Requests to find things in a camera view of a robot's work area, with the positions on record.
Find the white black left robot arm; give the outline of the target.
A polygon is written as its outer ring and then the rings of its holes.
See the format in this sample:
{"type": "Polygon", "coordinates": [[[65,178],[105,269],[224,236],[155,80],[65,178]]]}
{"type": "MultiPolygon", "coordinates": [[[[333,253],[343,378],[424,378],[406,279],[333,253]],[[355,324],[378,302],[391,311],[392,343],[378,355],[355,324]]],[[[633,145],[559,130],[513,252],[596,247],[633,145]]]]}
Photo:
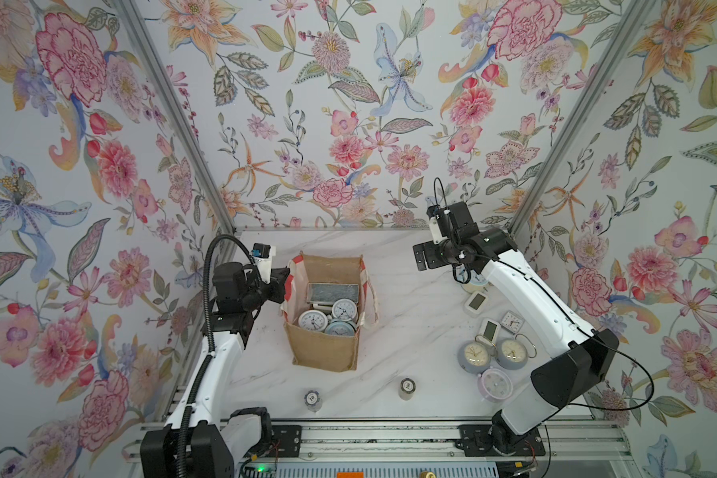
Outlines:
{"type": "Polygon", "coordinates": [[[231,234],[210,242],[202,271],[201,354],[173,413],[143,437],[143,476],[242,477],[245,466],[273,450],[267,408],[230,411],[223,400],[263,306],[285,301],[290,270],[274,267],[275,255],[271,245],[247,248],[231,234]]]}

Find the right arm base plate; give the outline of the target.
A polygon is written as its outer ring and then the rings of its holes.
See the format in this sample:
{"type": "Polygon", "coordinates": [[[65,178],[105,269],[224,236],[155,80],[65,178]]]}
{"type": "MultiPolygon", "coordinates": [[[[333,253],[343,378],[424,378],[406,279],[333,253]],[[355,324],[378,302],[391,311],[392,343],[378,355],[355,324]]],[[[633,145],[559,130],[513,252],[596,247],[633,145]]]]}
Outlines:
{"type": "Polygon", "coordinates": [[[537,428],[516,435],[503,425],[493,431],[491,423],[458,426],[459,437],[454,446],[466,457],[544,457],[545,444],[537,428]]]}

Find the light blue twin bell clock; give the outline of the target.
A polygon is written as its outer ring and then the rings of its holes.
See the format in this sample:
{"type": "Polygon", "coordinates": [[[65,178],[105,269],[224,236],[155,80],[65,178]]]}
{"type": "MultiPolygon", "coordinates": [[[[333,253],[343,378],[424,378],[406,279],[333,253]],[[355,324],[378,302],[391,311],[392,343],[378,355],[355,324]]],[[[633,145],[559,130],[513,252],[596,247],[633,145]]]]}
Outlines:
{"type": "Polygon", "coordinates": [[[462,284],[462,289],[467,293],[473,293],[477,291],[485,291],[489,286],[489,282],[481,274],[475,272],[470,273],[470,279],[462,284]]]}

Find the grey rectangular mirror clock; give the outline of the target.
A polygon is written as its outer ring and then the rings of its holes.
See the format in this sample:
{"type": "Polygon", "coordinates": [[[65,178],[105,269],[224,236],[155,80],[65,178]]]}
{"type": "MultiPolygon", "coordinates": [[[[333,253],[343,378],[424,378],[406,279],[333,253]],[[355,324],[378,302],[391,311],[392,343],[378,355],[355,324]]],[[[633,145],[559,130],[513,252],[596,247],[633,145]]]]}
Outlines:
{"type": "Polygon", "coordinates": [[[342,283],[310,283],[308,285],[308,303],[334,305],[336,302],[344,299],[358,304],[360,300],[360,285],[342,283]]]}

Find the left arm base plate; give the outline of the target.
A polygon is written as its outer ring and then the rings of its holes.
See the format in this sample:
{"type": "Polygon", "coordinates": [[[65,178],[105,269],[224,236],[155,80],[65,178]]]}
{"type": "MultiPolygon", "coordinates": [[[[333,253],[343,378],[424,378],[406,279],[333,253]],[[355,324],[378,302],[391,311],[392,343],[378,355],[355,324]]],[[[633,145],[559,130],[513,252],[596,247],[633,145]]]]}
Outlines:
{"type": "Polygon", "coordinates": [[[274,425],[259,433],[234,430],[226,444],[237,462],[253,457],[298,458],[302,432],[300,425],[274,425]]]}

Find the white round alarm clock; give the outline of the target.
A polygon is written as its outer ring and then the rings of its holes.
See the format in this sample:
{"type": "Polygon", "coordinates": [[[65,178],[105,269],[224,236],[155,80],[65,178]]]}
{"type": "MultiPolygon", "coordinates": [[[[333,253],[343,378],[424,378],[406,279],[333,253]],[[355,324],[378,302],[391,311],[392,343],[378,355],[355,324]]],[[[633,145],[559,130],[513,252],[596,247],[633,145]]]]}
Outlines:
{"type": "Polygon", "coordinates": [[[358,305],[351,299],[336,300],[332,306],[332,318],[335,321],[355,323],[358,316],[358,305]]]}

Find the silver round alarm clock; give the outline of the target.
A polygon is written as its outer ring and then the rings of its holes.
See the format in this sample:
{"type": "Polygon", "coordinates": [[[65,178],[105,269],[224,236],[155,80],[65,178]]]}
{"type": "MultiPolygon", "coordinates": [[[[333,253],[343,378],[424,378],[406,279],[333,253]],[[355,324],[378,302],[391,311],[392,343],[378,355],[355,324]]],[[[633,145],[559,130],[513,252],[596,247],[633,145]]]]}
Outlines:
{"type": "Polygon", "coordinates": [[[310,332],[322,333],[329,326],[329,317],[319,310],[308,310],[298,318],[298,326],[310,332]]]}

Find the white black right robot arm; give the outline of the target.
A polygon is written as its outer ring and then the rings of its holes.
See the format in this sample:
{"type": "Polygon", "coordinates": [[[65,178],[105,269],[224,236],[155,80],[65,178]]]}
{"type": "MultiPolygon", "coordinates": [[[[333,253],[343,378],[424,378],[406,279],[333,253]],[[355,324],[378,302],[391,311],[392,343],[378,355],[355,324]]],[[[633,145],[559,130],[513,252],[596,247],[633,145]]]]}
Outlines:
{"type": "Polygon", "coordinates": [[[512,445],[602,382],[620,353],[619,338],[595,330],[560,301],[514,239],[500,228],[480,230],[466,203],[434,203],[426,214],[432,239],[412,248],[418,270],[449,266],[481,275],[516,307],[549,356],[491,420],[491,440],[512,445]]]}

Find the mint round alarm clock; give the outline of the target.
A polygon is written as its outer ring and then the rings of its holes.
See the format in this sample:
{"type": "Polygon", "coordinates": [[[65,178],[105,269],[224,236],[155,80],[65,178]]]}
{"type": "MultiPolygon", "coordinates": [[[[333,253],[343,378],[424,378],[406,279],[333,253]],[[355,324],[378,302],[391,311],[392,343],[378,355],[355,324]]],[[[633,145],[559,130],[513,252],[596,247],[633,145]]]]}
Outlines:
{"type": "Polygon", "coordinates": [[[352,338],[356,334],[356,331],[356,327],[350,322],[335,321],[328,324],[324,333],[330,336],[352,338]]]}

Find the small white square clock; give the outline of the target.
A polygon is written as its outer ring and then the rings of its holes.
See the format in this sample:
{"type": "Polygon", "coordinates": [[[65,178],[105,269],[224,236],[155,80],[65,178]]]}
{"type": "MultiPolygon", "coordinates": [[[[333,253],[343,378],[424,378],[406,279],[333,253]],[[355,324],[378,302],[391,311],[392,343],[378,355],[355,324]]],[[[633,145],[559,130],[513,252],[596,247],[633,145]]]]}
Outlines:
{"type": "Polygon", "coordinates": [[[500,320],[500,324],[503,329],[516,336],[521,333],[525,320],[516,313],[508,311],[500,320]]]}

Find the small white digital clock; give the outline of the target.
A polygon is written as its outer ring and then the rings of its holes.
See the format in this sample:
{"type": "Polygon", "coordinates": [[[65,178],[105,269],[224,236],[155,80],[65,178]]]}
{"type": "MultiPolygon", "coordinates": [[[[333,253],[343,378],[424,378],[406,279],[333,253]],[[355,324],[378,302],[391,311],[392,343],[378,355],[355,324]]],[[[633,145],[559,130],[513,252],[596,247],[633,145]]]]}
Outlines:
{"type": "Polygon", "coordinates": [[[484,319],[475,340],[488,347],[495,348],[498,342],[501,325],[491,319],[484,319]]]}

